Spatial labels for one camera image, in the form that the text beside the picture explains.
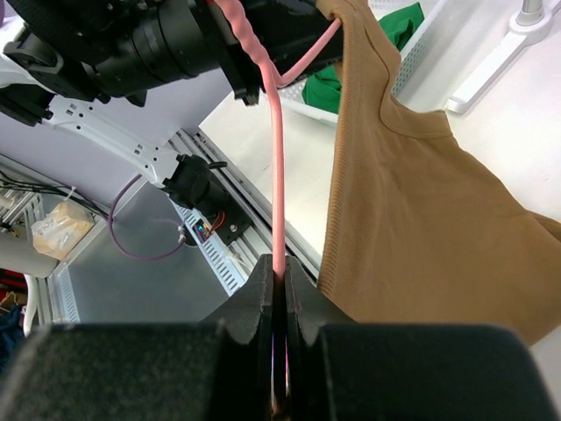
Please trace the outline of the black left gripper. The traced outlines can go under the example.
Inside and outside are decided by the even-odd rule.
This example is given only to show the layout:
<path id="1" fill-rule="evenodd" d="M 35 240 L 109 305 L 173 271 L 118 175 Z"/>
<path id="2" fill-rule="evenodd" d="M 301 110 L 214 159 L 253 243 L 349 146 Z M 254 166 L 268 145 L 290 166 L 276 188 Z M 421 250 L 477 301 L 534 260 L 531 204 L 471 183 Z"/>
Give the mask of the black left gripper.
<path id="1" fill-rule="evenodd" d="M 233 67 L 243 88 L 235 98 L 257 105 L 259 92 L 272 85 L 272 62 L 289 70 L 330 27 L 314 1 L 247 0 L 207 1 L 226 44 L 238 45 L 246 59 L 235 53 Z"/>

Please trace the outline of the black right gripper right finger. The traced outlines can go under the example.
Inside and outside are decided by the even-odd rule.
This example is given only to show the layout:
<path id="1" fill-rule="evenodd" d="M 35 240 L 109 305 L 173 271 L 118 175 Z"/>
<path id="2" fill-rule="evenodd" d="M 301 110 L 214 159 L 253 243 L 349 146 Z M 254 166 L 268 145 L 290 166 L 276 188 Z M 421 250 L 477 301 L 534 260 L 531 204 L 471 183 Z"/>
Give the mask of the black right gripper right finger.
<path id="1" fill-rule="evenodd" d="M 497 325 L 360 324 L 286 272 L 295 420 L 547 420 L 550 395 L 528 348 Z"/>

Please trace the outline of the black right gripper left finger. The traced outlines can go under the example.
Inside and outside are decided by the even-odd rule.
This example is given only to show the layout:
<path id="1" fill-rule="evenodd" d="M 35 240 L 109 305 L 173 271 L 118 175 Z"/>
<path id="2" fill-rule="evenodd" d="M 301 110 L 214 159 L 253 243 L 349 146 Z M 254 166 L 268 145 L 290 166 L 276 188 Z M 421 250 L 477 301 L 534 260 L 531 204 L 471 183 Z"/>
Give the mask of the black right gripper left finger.
<path id="1" fill-rule="evenodd" d="M 272 259 L 203 321 L 52 325 L 1 379 L 4 420 L 268 420 Z"/>

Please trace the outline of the pink hanger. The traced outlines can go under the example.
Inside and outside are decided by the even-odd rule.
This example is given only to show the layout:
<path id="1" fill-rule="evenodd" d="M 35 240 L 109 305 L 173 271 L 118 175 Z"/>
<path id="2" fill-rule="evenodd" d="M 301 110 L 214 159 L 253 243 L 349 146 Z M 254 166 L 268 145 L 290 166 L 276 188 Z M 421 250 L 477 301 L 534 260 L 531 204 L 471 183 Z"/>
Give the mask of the pink hanger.
<path id="1" fill-rule="evenodd" d="M 280 74 L 272 62 L 272 85 L 267 89 L 266 95 L 270 103 L 272 124 L 272 152 L 273 152 L 273 274 L 277 281 L 284 279 L 286 272 L 286 240 L 285 240 L 285 159 L 284 159 L 284 132 L 281 99 L 278 89 L 288 86 L 303 74 L 305 68 L 317 58 L 328 45 L 339 29 L 341 22 L 335 19 L 319 40 L 306 52 L 293 67 L 285 74 Z"/>

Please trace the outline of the green tank top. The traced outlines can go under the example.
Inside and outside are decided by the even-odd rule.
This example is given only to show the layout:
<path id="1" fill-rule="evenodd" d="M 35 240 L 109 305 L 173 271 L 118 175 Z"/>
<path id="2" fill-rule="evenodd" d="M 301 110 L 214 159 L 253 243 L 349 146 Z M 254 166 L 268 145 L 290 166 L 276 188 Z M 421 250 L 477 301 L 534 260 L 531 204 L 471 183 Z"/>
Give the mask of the green tank top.
<path id="1" fill-rule="evenodd" d="M 303 102 L 334 114 L 345 114 L 349 103 L 370 100 L 369 109 L 378 109 L 399 73 L 400 51 L 425 20 L 422 6 L 411 3 L 377 19 L 367 1 L 316 4 L 323 14 L 341 20 L 343 59 L 307 79 Z"/>

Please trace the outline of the brown tank top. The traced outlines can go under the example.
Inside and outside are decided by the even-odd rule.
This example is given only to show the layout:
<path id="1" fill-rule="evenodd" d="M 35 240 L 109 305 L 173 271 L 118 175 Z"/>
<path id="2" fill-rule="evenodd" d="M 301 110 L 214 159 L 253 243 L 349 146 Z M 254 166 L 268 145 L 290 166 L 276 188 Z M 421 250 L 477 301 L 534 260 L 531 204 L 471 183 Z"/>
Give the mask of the brown tank top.
<path id="1" fill-rule="evenodd" d="M 400 105 L 337 124 L 319 290 L 358 322 L 489 323 L 535 344 L 560 324 L 559 223 L 463 150 L 444 113 Z"/>

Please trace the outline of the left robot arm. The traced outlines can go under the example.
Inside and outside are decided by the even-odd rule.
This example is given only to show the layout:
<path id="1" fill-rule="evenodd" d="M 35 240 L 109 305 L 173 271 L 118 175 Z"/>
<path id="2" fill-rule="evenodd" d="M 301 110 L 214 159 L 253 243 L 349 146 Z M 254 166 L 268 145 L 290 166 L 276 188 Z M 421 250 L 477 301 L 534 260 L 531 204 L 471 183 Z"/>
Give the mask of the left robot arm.
<path id="1" fill-rule="evenodd" d="M 339 61 L 343 31 L 314 1 L 15 1 L 1 24 L 1 112 L 90 139 L 182 207 L 225 211 L 202 159 L 157 149 L 104 120 L 95 102 L 143 106 L 150 89 L 221 69 L 255 105 Z"/>

